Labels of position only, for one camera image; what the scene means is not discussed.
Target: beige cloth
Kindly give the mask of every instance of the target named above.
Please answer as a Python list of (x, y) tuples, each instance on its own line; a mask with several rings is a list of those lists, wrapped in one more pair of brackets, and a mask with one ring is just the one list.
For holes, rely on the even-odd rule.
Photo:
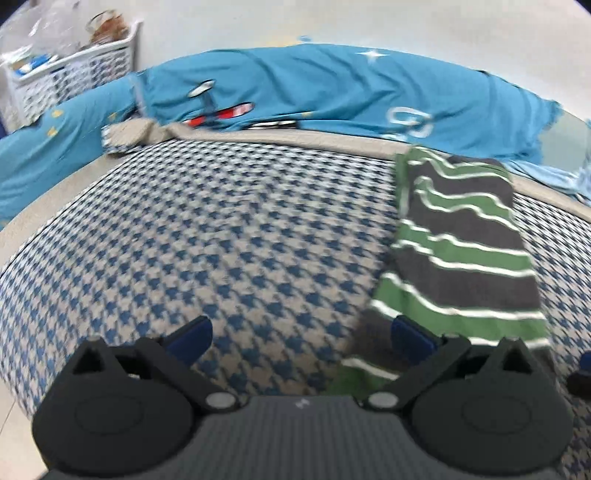
[[(353, 137), (309, 130), (243, 130), (239, 132), (214, 132), (193, 129), (173, 123), (164, 127), (145, 118), (132, 119), (110, 127), (112, 145), (135, 146), (160, 143), (171, 138), (196, 141), (226, 141), (290, 145), (301, 148), (333, 151), (363, 157), (392, 160), (397, 153), (404, 153), (410, 145), (379, 138)], [(72, 202), (80, 192), (99, 180), (109, 170), (124, 162), (127, 157), (103, 155), (86, 167), (73, 173), (17, 215), (0, 231), (0, 267), (35, 232)], [(571, 200), (537, 182), (512, 176), (515, 191), (549, 203), (591, 222), (591, 208)]]

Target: white star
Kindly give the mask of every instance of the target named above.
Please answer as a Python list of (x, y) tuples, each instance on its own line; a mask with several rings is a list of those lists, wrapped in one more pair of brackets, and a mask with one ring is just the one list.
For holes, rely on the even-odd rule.
[(359, 51), (356, 53), (357, 53), (357, 55), (365, 55), (365, 57), (368, 59), (369, 63), (375, 62), (375, 59), (377, 59), (378, 57), (387, 57), (388, 56), (385, 53), (380, 53), (375, 50)]

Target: striped towel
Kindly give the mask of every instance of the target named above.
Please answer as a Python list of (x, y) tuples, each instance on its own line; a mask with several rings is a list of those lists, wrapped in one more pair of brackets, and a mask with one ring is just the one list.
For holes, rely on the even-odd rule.
[(390, 345), (399, 315), (473, 345), (519, 337), (549, 356), (535, 271), (503, 166), (417, 147), (398, 156), (395, 175), (399, 221), (389, 264), (361, 318), (355, 356), (343, 361), (330, 393), (365, 392), (393, 375), (384, 367), (402, 368)]

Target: white floor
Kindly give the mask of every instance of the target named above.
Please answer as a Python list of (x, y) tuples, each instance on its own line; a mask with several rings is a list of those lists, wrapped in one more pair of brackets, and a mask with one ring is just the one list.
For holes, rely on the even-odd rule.
[(34, 480), (45, 471), (31, 422), (0, 381), (0, 480)]

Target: blue fabric pile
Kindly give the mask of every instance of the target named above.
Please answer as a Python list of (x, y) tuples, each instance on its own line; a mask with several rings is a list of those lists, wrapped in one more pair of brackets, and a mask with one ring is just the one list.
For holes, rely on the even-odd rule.
[[(591, 206), (591, 151), (589, 150), (591, 145), (588, 145), (591, 121), (586, 123), (586, 138), (578, 139), (583, 141), (586, 151), (575, 158), (563, 157), (563, 161), (559, 162), (559, 164), (564, 164), (564, 169), (550, 165), (536, 165), (520, 160), (504, 161), (505, 167), (512, 173), (535, 180), (568, 195), (574, 200)], [(564, 155), (572, 155), (572, 152), (564, 152)], [(568, 168), (567, 163), (571, 164), (571, 171), (566, 170)]]
[(499, 77), (391, 50), (302, 44), (205, 52), (85, 92), (1, 139), (0, 228), (100, 156), (101, 127), (125, 119), (136, 99), (160, 124), (230, 131), (272, 122), (533, 164), (541, 163), (540, 132), (561, 111)]

